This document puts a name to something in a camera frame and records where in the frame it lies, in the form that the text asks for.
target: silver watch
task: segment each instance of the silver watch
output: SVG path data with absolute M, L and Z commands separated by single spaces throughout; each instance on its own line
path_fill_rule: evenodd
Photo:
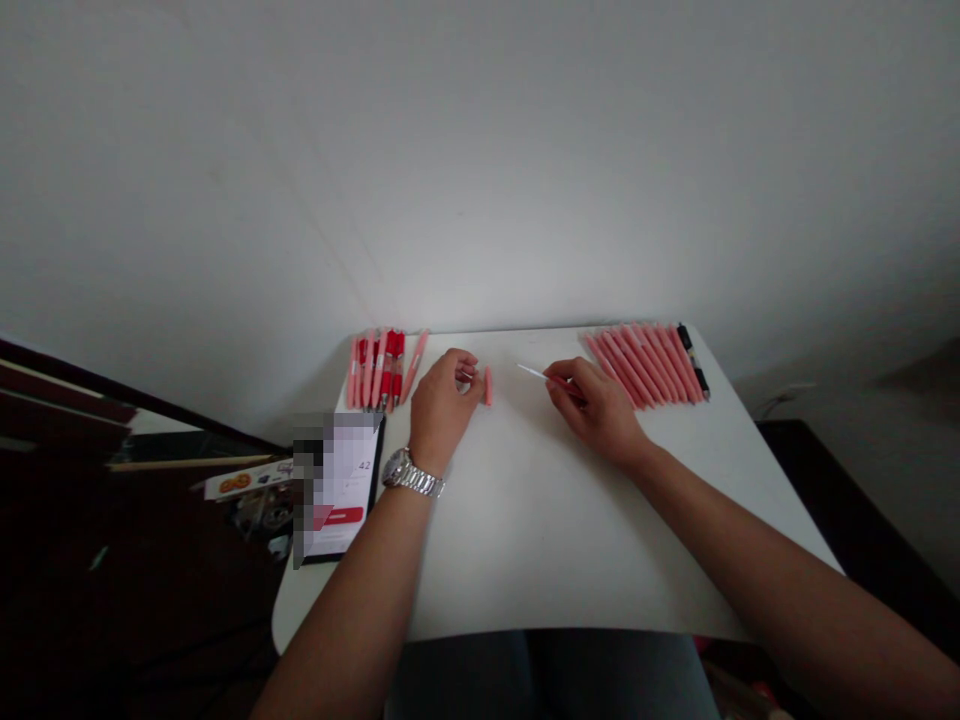
M 406 487 L 427 497 L 440 497 L 443 478 L 436 478 L 413 464 L 410 448 L 400 448 L 383 468 L 384 487 Z

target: bundle of pens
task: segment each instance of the bundle of pens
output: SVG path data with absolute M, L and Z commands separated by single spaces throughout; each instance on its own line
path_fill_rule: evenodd
M 429 330 L 420 333 L 406 378 L 403 377 L 403 354 L 407 335 L 403 330 L 384 328 L 355 336 L 350 343 L 347 408 L 392 413 L 395 407 L 405 403 L 429 336 Z
M 633 409 L 710 400 L 710 389 L 683 325 L 637 323 L 584 338 L 603 371 L 620 383 Z

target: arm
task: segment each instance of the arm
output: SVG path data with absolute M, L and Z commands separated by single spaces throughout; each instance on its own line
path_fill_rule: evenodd
M 573 432 L 646 496 L 784 674 L 839 717 L 960 717 L 960 668 L 833 568 L 654 445 L 619 386 L 578 358 L 587 403 L 551 387 Z
M 410 455 L 441 477 L 483 396 L 477 359 L 449 350 L 410 406 Z M 454 380 L 471 383 L 461 395 Z M 433 500 L 389 488 L 314 602 L 252 718 L 380 716 L 413 607 Z

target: gray pants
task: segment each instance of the gray pants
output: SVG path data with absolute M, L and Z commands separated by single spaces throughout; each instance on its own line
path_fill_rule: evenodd
M 629 630 L 532 630 L 404 647 L 387 720 L 709 718 L 693 640 Z

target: person's left hand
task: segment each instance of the person's left hand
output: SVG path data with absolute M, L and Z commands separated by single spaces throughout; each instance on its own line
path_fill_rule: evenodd
M 483 397 L 483 377 L 476 365 L 477 358 L 466 350 L 447 350 L 420 380 L 410 401 L 410 457 L 434 477 L 443 477 Z M 470 389 L 461 395 L 457 381 L 469 383 Z

